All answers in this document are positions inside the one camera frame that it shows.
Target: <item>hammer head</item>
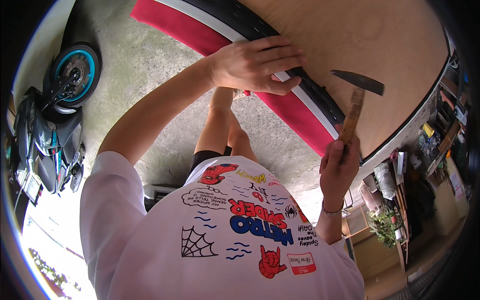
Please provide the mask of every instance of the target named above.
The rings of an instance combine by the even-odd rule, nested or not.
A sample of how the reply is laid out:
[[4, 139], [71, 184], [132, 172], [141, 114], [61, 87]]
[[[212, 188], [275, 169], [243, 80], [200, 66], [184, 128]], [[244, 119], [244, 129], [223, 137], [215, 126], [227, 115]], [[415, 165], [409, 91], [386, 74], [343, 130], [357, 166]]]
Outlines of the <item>hammer head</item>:
[[383, 83], [368, 78], [367, 76], [339, 70], [331, 70], [330, 73], [364, 90], [371, 91], [380, 96], [384, 94], [385, 86]]

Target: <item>plastic bag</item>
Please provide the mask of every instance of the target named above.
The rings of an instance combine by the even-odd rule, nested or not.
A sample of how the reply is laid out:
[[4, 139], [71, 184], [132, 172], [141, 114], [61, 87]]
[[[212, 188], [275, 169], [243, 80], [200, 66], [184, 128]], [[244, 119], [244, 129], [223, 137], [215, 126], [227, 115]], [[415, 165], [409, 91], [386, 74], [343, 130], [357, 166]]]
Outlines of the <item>plastic bag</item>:
[[377, 178], [378, 185], [384, 198], [392, 200], [395, 196], [396, 185], [393, 181], [392, 174], [388, 163], [381, 163], [373, 169], [375, 177]]

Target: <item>wristwatch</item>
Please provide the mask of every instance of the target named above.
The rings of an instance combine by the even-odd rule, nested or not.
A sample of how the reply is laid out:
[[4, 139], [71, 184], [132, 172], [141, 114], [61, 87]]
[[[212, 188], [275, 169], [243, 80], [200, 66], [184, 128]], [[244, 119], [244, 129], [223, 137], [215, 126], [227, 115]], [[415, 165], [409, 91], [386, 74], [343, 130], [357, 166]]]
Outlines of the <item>wristwatch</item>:
[[337, 215], [340, 215], [342, 213], [342, 210], [343, 210], [343, 206], [336, 212], [334, 213], [329, 213], [325, 210], [324, 208], [324, 202], [322, 201], [322, 211], [321, 211], [321, 214], [324, 214], [326, 216], [337, 216]]

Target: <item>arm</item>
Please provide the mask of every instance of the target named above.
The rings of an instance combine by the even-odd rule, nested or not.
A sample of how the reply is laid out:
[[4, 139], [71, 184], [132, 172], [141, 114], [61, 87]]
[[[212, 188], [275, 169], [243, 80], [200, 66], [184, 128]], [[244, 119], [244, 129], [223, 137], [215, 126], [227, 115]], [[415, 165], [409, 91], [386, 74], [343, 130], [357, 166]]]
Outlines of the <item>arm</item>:
[[176, 115], [214, 86], [285, 95], [301, 79], [281, 83], [271, 76], [301, 66], [301, 54], [281, 36], [225, 46], [138, 101], [108, 132], [98, 153], [115, 151], [135, 164]]
[[[341, 125], [336, 125], [336, 130], [340, 132]], [[358, 137], [353, 136], [345, 154], [343, 154], [343, 148], [341, 140], [328, 144], [320, 164], [323, 206], [330, 213], [343, 207], [343, 197], [359, 170], [360, 140]], [[342, 216], [320, 214], [315, 230], [329, 245], [339, 241], [342, 238]]]

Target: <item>hello name tag print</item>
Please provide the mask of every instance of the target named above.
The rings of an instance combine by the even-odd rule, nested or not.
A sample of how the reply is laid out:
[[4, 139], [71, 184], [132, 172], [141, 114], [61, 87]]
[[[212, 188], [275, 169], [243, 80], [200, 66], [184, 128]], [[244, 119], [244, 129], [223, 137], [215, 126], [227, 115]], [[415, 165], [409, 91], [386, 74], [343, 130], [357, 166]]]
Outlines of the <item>hello name tag print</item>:
[[313, 261], [312, 253], [303, 253], [303, 254], [287, 254], [288, 261], [292, 267], [293, 274], [307, 274], [315, 272], [317, 267]]

